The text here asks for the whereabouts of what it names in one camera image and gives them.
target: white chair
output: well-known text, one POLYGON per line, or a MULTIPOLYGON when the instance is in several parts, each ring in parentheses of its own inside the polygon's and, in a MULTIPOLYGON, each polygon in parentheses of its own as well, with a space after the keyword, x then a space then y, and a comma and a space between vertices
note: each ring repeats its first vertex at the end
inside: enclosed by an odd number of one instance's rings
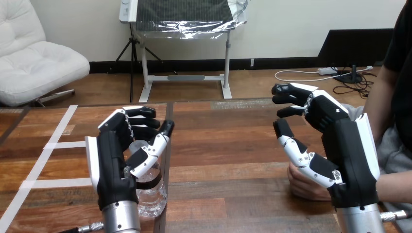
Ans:
POLYGON ((74 93, 41 96, 89 73, 87 59, 65 46, 46 42, 29 0, 0 0, 0 102, 19 106, 40 104, 74 93))

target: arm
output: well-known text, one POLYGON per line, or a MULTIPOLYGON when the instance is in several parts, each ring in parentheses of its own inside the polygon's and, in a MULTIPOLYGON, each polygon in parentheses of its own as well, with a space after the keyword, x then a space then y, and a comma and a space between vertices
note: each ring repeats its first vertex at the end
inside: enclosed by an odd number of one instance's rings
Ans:
POLYGON ((379 201, 412 203, 412 171, 381 175, 376 188, 379 201))
POLYGON ((364 113, 369 116, 374 141, 377 142, 389 127, 392 118, 391 101, 394 94, 398 73, 382 66, 377 81, 374 83, 368 100, 366 101, 364 113))

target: robotic hand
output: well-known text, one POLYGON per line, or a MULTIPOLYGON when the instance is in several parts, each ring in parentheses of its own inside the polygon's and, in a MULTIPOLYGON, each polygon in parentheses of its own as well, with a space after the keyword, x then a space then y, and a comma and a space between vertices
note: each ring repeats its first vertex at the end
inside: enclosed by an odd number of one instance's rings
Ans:
POLYGON ((274 122, 278 141, 291 162, 328 189, 342 232, 383 233, 376 191, 380 172, 367 114, 351 121, 341 104, 314 86, 276 84, 272 92, 275 103, 299 105, 279 110, 279 117, 304 114, 311 126, 323 133, 327 159, 308 152, 285 119, 274 122))
POLYGON ((349 118, 348 110, 324 90, 299 83, 275 84, 272 88, 274 103, 293 103, 294 106, 277 111, 280 118, 304 115, 306 121, 323 133, 329 124, 349 118))
POLYGON ((90 177, 103 214, 99 226, 107 233, 140 232, 137 181, 161 156, 174 128, 173 121, 165 120, 156 130, 160 123, 155 116, 148 107, 123 107, 98 126, 99 136, 86 137, 90 177), (147 144, 125 161, 123 152, 134 139, 147 144))

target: wooden tabletop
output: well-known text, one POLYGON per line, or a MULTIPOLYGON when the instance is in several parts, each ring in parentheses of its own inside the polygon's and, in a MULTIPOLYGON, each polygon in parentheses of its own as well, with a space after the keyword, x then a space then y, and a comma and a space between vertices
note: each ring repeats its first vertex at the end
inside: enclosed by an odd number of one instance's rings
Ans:
MULTIPOLYGON (((161 159, 167 208, 156 219, 141 218, 142 232, 340 232, 330 202, 289 192, 289 160, 272 127, 285 105, 249 99, 148 106, 159 120, 174 120, 175 130, 161 159)), ((20 112, 0 141, 0 232, 55 233, 102 220, 83 141, 119 107, 20 112)), ((320 133, 302 117, 287 121, 310 151, 325 154, 320 133)))

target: gray pants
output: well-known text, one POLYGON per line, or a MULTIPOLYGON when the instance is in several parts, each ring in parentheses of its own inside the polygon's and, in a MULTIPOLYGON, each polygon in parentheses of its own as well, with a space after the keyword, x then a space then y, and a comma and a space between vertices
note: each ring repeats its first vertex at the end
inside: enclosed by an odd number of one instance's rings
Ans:
MULTIPOLYGON (((355 120, 363 111, 363 106, 354 108, 344 104, 344 107, 349 111, 351 120, 355 120)), ((389 127, 384 133, 382 140, 376 143, 376 152, 381 174, 412 170, 412 153, 401 142, 395 125, 389 127)), ((383 204, 388 211, 412 210, 412 204, 409 203, 384 202, 383 204)), ((400 220, 396 223, 402 232, 412 232, 412 220, 400 220)))

